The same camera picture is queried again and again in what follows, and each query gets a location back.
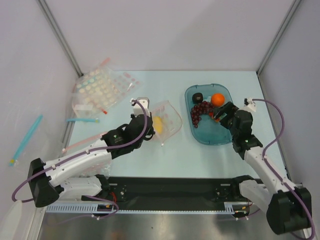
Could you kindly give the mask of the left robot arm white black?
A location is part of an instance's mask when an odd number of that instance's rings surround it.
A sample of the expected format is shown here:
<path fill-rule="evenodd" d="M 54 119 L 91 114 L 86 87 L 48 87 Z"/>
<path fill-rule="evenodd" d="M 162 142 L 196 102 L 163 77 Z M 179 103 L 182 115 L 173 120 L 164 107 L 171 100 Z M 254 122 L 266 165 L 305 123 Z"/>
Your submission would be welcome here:
<path fill-rule="evenodd" d="M 80 176 L 87 169 L 104 165 L 141 147 L 155 134 L 152 114 L 132 114 L 131 121 L 108 131 L 95 142 L 71 155 L 54 160 L 31 161 L 27 182 L 31 201 L 37 208 L 46 207 L 59 199 L 105 200 L 110 195 L 109 182 L 103 174 Z"/>

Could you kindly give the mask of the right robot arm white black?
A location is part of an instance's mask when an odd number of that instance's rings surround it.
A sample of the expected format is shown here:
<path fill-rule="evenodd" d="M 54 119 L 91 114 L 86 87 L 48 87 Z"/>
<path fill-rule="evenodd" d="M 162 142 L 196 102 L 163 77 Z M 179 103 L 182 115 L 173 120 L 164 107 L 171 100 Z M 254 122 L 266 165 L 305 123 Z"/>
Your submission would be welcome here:
<path fill-rule="evenodd" d="M 298 187 L 286 176 L 281 175 L 266 154 L 267 146 L 252 133 L 256 99 L 246 98 L 244 106 L 238 108 L 227 102 L 213 110 L 213 118 L 229 130 L 232 146 L 236 153 L 258 174 L 263 186 L 249 176 L 237 177 L 239 183 L 230 188 L 231 196 L 242 201 L 251 200 L 262 212 L 271 230 L 277 234 L 310 229 L 309 239 L 316 236 L 312 218 L 312 196 L 305 187 Z"/>

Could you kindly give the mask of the clear zip bag red dots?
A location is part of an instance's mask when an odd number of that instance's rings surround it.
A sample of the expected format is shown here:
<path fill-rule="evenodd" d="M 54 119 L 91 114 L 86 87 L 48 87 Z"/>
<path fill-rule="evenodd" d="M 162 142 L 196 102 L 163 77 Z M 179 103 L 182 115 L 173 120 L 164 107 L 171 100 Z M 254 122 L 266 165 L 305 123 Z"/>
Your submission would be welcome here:
<path fill-rule="evenodd" d="M 150 113 L 152 114 L 152 119 L 154 116 L 162 118 L 163 133 L 157 134 L 156 131 L 154 131 L 155 137 L 161 143 L 161 146 L 163 146 L 169 138 L 180 131 L 183 125 L 183 120 L 178 111 L 168 100 L 164 100 L 153 105 Z"/>

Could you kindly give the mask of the teal transparent plastic tray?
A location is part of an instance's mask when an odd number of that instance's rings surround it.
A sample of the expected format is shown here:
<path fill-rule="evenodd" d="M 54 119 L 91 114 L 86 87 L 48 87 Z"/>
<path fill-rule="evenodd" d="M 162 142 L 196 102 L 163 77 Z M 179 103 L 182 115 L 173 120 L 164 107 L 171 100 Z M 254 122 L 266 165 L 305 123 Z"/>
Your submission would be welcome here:
<path fill-rule="evenodd" d="M 213 119 L 216 108 L 211 97 L 215 94 L 224 96 L 224 102 L 231 102 L 230 92 L 223 85 L 212 83 L 193 85 L 184 93 L 188 121 L 193 137 L 204 145 L 225 145 L 231 142 L 230 132 Z"/>

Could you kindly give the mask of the purple grape bunch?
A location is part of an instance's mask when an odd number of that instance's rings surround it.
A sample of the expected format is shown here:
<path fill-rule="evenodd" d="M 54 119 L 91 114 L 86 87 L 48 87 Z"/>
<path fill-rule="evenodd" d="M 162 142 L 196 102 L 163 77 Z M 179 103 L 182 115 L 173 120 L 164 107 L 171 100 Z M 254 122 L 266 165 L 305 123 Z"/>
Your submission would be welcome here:
<path fill-rule="evenodd" d="M 202 116 L 209 116 L 209 113 L 214 112 L 214 106 L 211 102 L 203 101 L 194 105 L 190 110 L 191 122 L 194 128 L 198 128 Z"/>

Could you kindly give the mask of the yellow mango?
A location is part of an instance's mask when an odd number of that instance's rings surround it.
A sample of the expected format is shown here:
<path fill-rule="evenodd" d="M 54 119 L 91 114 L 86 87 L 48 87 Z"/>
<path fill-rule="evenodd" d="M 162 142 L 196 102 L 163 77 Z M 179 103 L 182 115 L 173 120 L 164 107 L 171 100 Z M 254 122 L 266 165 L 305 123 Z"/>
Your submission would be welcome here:
<path fill-rule="evenodd" d="M 161 135 L 163 133 L 164 130 L 164 125 L 163 125 L 163 120 L 161 117 L 159 116 L 154 116 L 153 119 L 153 128 L 155 130 L 155 132 L 159 135 Z"/>

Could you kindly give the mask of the red cherries with green leaves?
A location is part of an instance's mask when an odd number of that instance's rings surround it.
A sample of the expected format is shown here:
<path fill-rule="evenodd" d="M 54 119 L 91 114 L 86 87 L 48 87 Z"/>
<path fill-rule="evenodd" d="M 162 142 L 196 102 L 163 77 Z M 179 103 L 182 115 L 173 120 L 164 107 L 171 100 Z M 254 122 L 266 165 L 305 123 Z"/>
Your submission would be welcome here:
<path fill-rule="evenodd" d="M 220 122 L 220 118 L 216 118 L 216 117 L 214 116 L 214 113 L 213 113 L 213 112 L 210 112 L 210 113 L 209 113 L 209 116 L 210 116 L 210 118 L 211 118 L 212 120 L 214 120 L 216 123 L 219 123 L 219 122 Z"/>

